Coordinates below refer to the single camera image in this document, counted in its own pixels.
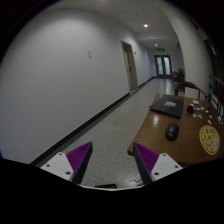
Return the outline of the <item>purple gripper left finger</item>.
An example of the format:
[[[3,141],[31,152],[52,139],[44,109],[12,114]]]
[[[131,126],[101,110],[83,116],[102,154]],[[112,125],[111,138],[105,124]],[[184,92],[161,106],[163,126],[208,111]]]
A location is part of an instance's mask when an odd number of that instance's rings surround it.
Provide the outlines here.
[[[42,169],[75,184],[80,184],[92,151],[92,142],[87,142],[68,153],[59,152],[47,161]]]

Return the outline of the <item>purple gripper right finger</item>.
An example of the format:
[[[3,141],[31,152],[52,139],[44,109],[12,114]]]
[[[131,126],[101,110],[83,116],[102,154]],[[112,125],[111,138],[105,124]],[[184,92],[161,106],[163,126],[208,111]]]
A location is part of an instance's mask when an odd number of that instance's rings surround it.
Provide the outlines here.
[[[182,169],[167,153],[157,154],[137,142],[133,143],[133,155],[144,185]]]

